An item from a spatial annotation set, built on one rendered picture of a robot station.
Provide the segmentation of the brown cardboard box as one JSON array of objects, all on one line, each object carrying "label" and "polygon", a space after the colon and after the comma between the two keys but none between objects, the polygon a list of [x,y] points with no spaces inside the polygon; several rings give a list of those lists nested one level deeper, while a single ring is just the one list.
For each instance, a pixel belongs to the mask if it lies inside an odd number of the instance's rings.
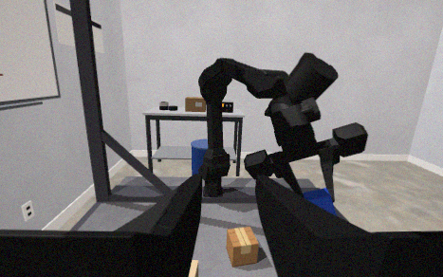
[{"label": "brown cardboard box", "polygon": [[227,230],[227,252],[232,267],[257,264],[259,243],[250,227]]}]

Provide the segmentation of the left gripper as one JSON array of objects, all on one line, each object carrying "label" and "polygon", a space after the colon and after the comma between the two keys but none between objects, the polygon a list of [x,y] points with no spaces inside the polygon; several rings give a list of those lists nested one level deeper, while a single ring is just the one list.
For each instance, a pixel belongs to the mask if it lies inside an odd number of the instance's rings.
[{"label": "left gripper", "polygon": [[284,138],[281,146],[283,151],[268,155],[266,150],[262,150],[246,155],[245,169],[253,179],[258,175],[272,176],[274,173],[277,178],[283,178],[294,193],[304,197],[289,162],[320,155],[326,188],[332,202],[335,202],[334,164],[340,162],[340,156],[349,157],[363,152],[367,138],[363,125],[356,122],[333,129],[333,138],[323,142],[317,142],[311,134],[302,132]]}]

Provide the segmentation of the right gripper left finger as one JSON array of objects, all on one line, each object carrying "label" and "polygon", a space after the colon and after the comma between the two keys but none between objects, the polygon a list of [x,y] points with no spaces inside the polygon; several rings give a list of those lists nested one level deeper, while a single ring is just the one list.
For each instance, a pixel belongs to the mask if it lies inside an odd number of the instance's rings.
[{"label": "right gripper left finger", "polygon": [[115,231],[0,230],[0,277],[189,277],[201,202],[194,174]]}]

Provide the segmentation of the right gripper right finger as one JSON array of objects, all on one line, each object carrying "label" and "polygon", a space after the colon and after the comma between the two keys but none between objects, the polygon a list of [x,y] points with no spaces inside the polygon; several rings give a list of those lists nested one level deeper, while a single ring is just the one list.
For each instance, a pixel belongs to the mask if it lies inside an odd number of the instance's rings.
[{"label": "right gripper right finger", "polygon": [[278,277],[443,276],[443,231],[369,232],[266,175],[255,195]]}]

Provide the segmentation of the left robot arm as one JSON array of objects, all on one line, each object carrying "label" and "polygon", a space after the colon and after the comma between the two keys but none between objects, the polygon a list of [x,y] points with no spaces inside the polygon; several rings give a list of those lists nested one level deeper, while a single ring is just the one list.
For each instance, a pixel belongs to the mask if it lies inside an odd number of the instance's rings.
[{"label": "left robot arm", "polygon": [[265,116],[271,118],[277,144],[282,146],[284,138],[302,132],[315,136],[310,122],[321,119],[316,100],[339,77],[332,65],[307,52],[289,75],[282,70],[253,68],[234,59],[219,58],[198,79],[206,102],[208,130],[208,149],[198,169],[205,180],[203,196],[223,196],[221,179],[231,166],[230,155],[223,147],[222,101],[232,79],[243,83],[255,98],[272,99]]}]

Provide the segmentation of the blue block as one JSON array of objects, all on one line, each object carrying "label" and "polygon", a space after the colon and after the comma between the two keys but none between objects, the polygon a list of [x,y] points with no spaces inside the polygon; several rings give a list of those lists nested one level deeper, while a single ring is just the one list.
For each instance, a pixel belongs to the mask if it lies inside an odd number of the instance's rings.
[{"label": "blue block", "polygon": [[332,202],[331,195],[327,188],[303,193],[304,198],[315,205],[325,209],[336,215],[336,211]]}]

